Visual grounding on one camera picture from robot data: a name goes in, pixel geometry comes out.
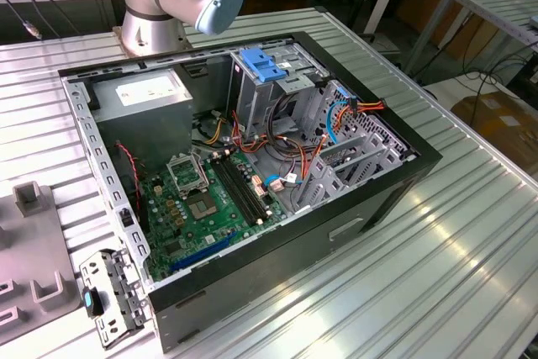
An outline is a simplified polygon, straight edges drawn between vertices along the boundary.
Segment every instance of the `blue drive bay latch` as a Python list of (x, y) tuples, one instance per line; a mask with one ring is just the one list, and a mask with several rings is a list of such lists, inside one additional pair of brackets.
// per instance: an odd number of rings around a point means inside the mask
[(243, 62), (258, 76), (260, 82), (270, 82), (287, 76), (286, 71), (279, 69), (272, 58), (260, 48), (240, 50)]

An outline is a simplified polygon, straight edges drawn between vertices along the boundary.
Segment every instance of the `cardboard box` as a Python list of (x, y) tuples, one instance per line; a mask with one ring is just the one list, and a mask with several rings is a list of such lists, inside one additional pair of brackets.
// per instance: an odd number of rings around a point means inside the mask
[[(475, 100), (463, 98), (452, 112), (469, 124)], [(480, 96), (472, 128), (528, 174), (538, 172), (538, 119), (504, 92)]]

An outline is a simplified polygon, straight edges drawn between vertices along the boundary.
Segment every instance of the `cable connector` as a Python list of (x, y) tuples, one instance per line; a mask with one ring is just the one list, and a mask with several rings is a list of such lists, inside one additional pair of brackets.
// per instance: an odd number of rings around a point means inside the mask
[(359, 104), (356, 101), (356, 97), (350, 98), (351, 112), (353, 113), (353, 118), (356, 118), (359, 114)]
[(40, 31), (36, 29), (35, 26), (32, 23), (30, 23), (28, 20), (25, 20), (23, 22), (23, 26), (26, 28), (26, 31), (31, 33), (38, 40), (41, 40), (43, 38), (43, 35), (41, 35)]

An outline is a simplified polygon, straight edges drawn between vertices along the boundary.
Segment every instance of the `aluminum table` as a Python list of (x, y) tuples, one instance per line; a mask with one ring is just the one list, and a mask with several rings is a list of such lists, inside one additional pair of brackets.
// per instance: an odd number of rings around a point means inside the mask
[(411, 72), (435, 27), (452, 2), (460, 3), (464, 9), (441, 41), (440, 47), (450, 40), (470, 13), (475, 13), (505, 32), (504, 40), (493, 52), (498, 58), (503, 55), (510, 37), (523, 45), (532, 45), (533, 50), (538, 50), (538, 29), (532, 28), (529, 24), (530, 18), (538, 15), (538, 0), (441, 0), (411, 52), (408, 63), (403, 69), (406, 73)]
[[(196, 45), (305, 30), (443, 155), (372, 231), (166, 357), (513, 357), (538, 331), (538, 185), (328, 13), (238, 18)], [(117, 248), (56, 70), (124, 58), (113, 34), (0, 48), (0, 193), (49, 184), (71, 262)], [(151, 324), (102, 351), (80, 308), (2, 358), (164, 357)]]

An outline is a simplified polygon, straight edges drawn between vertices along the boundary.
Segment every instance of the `table leg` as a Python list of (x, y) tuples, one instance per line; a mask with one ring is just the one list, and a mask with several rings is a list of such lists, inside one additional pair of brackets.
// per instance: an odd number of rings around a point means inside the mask
[(462, 26), (463, 22), (465, 22), (467, 17), (469, 17), (469, 14), (471, 14), (471, 12), (468, 8), (463, 8), (461, 10), (457, 17), (454, 18), (451, 27), (446, 31), (445, 36), (443, 37), (439, 45), (437, 45), (437, 48), (442, 49), (443, 46), (445, 46), (446, 43), (450, 41), (452, 37), (454, 37), (454, 35), (456, 35), (457, 30)]
[(457, 29), (460, 28), (460, 26), (463, 24), (465, 19), (470, 14), (469, 10), (466, 8), (463, 8), (461, 12), (457, 15), (457, 17), (454, 19), (454, 22), (452, 23), (451, 27), (446, 31), (445, 36), (439, 43), (438, 48), (441, 49), (443, 46), (446, 45), (448, 41), (452, 39), (452, 37), (456, 34)]
[(437, 6), (430, 18), (430, 21), (425, 26), (424, 30), (422, 31), (422, 34), (420, 34), (420, 37), (417, 40), (417, 43), (414, 45), (413, 50), (411, 50), (411, 55), (409, 56), (407, 63), (403, 67), (403, 72), (405, 74), (408, 75), (411, 72), (411, 69), (413, 69), (414, 64), (419, 59), (422, 50), (430, 40), (430, 37), (433, 34), (435, 27), (437, 27), (437, 24), (445, 15), (450, 3), (451, 0), (440, 0), (439, 5)]
[(376, 32), (377, 25), (385, 13), (389, 0), (377, 0), (376, 7), (373, 9), (367, 27), (364, 29), (364, 34), (373, 34)]

